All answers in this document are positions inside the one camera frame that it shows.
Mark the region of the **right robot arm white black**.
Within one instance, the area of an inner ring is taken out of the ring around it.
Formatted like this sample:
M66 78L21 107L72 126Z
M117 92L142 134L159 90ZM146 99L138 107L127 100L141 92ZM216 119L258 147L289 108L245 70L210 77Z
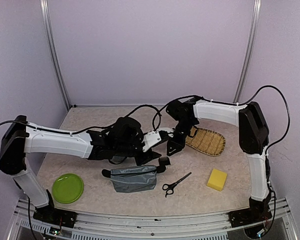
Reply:
M246 154L250 169L251 194L246 218L256 222L269 209L272 197L268 184L271 168L267 156L269 128L259 104L221 103L206 100L202 96L189 95L170 101L166 113L177 125L173 137L167 141L167 155L172 156L183 150L187 137L193 137L192 128L200 119L231 124L238 128L238 142Z

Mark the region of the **grey zipper pouch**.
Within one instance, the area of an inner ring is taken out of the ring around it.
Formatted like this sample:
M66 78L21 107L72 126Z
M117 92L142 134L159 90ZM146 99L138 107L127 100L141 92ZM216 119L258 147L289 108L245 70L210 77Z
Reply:
M157 174L165 172L164 165L144 165L117 169L103 169L101 174L110 179L117 193L136 193L153 190L157 185Z

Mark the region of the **black handled scissors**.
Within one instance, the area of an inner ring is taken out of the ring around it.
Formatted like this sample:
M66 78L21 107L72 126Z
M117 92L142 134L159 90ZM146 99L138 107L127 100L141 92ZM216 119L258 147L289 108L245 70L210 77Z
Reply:
M162 186L162 190L165 191L165 197L167 198L167 196L169 195L173 195L174 194L174 188L181 183L182 181L184 181L187 177L189 177L192 174L192 172L187 173L186 175L184 175L183 177L181 177L180 179L178 179L177 181L167 184L164 183Z

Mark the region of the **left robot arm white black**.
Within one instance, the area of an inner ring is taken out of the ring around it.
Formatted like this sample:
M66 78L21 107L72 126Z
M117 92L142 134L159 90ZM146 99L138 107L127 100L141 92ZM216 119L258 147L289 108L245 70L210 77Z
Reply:
M25 115L17 116L9 124L1 140L0 170L13 178L51 223L60 218L60 211L54 207L49 191L37 180L26 160L27 154L69 155L93 161L108 160L113 165L134 158L136 165L141 166L161 156L152 148L167 137L160 130L144 133L141 124L131 117L120 117L112 126L100 131L95 127L79 131L45 128L28 122Z

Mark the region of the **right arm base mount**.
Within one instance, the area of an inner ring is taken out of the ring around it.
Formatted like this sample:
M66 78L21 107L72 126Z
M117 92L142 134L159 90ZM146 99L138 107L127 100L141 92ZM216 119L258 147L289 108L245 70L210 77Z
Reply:
M229 221L232 228L250 225L265 221L272 218L272 213L269 209L260 212L257 208L244 208L240 210L230 211L228 213Z

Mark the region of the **black clipper comb guard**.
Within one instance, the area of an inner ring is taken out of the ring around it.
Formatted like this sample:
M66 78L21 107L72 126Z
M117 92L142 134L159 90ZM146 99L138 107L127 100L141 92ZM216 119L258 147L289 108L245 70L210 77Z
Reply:
M158 158L159 166L169 166L171 164L168 156L161 156Z

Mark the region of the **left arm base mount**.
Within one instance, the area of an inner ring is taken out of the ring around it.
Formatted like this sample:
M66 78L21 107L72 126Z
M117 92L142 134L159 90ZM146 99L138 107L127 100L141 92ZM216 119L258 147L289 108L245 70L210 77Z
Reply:
M76 223L77 213L57 208L52 212L36 210L33 214L33 218L44 223L73 229Z

